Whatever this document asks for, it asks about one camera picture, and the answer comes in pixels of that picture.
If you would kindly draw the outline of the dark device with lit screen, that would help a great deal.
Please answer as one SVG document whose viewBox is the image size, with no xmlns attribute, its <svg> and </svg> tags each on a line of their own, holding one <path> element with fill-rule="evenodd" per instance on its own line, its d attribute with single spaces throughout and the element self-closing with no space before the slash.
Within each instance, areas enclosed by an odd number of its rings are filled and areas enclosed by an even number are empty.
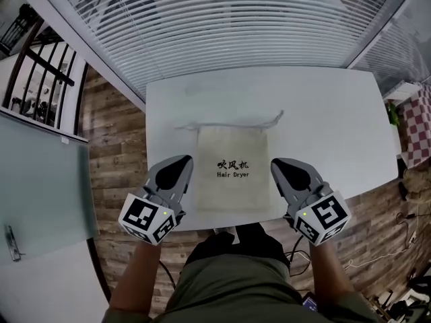
<svg viewBox="0 0 431 323">
<path fill-rule="evenodd" d="M 316 298 L 312 292 L 308 292 L 302 298 L 302 306 L 311 310 L 311 311 L 318 312 L 318 306 L 317 306 Z"/>
</svg>

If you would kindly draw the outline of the wide white window blinds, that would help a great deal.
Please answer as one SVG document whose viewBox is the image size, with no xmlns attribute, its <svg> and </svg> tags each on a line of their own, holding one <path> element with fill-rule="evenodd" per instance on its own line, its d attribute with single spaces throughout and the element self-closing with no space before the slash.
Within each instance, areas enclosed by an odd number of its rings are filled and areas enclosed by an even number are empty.
<svg viewBox="0 0 431 323">
<path fill-rule="evenodd" d="M 202 71 L 341 67 L 399 0 L 61 0 L 132 88 Z"/>
</svg>

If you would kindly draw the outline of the beige hair dryer drawstring bag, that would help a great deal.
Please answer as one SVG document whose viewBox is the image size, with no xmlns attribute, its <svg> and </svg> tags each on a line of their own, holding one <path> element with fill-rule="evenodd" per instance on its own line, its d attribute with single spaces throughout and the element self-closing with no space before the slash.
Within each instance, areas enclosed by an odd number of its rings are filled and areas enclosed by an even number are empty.
<svg viewBox="0 0 431 323">
<path fill-rule="evenodd" d="M 259 124 L 189 123 L 197 134 L 195 202 L 202 211 L 269 207 L 267 131 L 284 115 Z"/>
</svg>

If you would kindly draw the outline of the person's left forearm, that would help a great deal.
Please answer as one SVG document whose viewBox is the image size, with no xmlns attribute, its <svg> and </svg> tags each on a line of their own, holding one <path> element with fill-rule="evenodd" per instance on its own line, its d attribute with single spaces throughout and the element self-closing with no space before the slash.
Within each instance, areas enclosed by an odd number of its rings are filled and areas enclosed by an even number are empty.
<svg viewBox="0 0 431 323">
<path fill-rule="evenodd" d="M 162 246 L 139 242 L 112 292 L 110 309 L 148 315 Z"/>
</svg>

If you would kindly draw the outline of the red checkered tablecloth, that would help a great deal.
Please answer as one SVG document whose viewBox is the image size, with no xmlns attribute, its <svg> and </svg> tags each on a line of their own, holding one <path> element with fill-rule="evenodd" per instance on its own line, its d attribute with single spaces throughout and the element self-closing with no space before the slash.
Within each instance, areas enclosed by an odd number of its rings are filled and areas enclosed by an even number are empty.
<svg viewBox="0 0 431 323">
<path fill-rule="evenodd" d="M 431 85 L 424 84 L 403 108 L 407 123 L 407 168 L 431 157 Z"/>
</svg>

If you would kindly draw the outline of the frosted glass door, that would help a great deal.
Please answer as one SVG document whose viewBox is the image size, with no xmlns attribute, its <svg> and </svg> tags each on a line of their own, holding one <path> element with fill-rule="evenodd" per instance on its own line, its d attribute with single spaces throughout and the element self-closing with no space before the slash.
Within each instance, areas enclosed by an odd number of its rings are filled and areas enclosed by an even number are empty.
<svg viewBox="0 0 431 323">
<path fill-rule="evenodd" d="M 97 235 L 89 162 L 87 140 L 0 113 L 0 266 L 5 225 L 24 260 Z"/>
</svg>

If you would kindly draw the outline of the person's black shorts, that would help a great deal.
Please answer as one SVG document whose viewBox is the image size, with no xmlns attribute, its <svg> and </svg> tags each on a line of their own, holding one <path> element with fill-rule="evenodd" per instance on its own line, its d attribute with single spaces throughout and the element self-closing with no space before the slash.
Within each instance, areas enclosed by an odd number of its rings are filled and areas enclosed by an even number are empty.
<svg viewBox="0 0 431 323">
<path fill-rule="evenodd" d="M 210 270 L 229 277 L 260 276 L 265 271 L 289 277 L 290 262 L 283 247 L 260 223 L 219 231 L 199 243 L 184 269 Z"/>
</svg>

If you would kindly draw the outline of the small green plant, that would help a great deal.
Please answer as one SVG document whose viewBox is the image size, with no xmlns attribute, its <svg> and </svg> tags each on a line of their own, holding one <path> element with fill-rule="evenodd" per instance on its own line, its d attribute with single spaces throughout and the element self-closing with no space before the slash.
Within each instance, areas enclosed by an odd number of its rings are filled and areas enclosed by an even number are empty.
<svg viewBox="0 0 431 323">
<path fill-rule="evenodd" d="M 400 125 L 397 107 L 394 103 L 389 102 L 387 105 L 387 114 L 391 125 L 398 127 Z"/>
</svg>

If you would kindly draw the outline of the person's olive shirt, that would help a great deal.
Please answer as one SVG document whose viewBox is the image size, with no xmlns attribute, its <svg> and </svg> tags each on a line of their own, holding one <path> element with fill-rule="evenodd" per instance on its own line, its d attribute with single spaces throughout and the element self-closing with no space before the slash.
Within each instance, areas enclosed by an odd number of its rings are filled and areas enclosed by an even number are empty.
<svg viewBox="0 0 431 323">
<path fill-rule="evenodd" d="M 364 298 L 346 293 L 315 312 L 270 258 L 225 254 L 184 267 L 164 313 L 107 309 L 102 323 L 380 323 Z"/>
</svg>

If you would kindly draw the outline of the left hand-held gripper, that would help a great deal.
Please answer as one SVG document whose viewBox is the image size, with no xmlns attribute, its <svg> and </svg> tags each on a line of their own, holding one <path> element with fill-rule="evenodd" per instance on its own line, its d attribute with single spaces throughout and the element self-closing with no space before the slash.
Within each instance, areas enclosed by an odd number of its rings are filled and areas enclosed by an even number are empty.
<svg viewBox="0 0 431 323">
<path fill-rule="evenodd" d="M 160 244 L 185 215 L 180 201 L 193 167 L 190 155 L 169 157 L 152 166 L 144 185 L 127 195 L 118 218 L 121 227 L 143 242 Z"/>
</svg>

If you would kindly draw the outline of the person's right forearm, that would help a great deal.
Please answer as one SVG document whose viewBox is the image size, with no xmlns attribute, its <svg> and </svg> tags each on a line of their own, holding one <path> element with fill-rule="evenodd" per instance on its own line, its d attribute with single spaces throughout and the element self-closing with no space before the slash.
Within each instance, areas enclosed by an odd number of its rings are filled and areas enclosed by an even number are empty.
<svg viewBox="0 0 431 323">
<path fill-rule="evenodd" d="M 315 295 L 319 303 L 333 303 L 354 287 L 342 267 L 333 244 L 310 245 Z"/>
</svg>

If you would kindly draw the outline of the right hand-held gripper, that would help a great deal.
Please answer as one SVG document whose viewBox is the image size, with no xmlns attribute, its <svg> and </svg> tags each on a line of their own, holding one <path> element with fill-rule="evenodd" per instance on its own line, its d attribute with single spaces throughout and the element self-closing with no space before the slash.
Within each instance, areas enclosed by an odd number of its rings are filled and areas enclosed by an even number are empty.
<svg viewBox="0 0 431 323">
<path fill-rule="evenodd" d="M 308 163 L 290 158 L 271 160 L 271 174 L 287 202 L 284 219 L 312 245 L 337 235 L 352 214 L 341 193 L 333 190 Z"/>
</svg>

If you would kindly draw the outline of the black metal railing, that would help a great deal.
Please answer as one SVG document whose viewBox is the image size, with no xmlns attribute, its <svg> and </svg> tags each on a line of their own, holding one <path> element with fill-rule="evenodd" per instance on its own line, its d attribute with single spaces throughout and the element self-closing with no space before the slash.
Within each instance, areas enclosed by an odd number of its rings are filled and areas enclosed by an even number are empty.
<svg viewBox="0 0 431 323">
<path fill-rule="evenodd" d="M 78 134 L 88 64 L 28 4 L 0 37 L 0 113 Z"/>
</svg>

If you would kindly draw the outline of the narrow white window blinds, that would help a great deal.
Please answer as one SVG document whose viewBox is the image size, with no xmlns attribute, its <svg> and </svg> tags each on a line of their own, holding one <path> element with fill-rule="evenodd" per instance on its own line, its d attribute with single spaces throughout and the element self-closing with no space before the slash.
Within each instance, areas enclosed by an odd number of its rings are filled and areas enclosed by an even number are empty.
<svg viewBox="0 0 431 323">
<path fill-rule="evenodd" d="M 382 94 L 402 80 L 431 85 L 431 0 L 411 0 L 353 68 L 371 72 Z"/>
</svg>

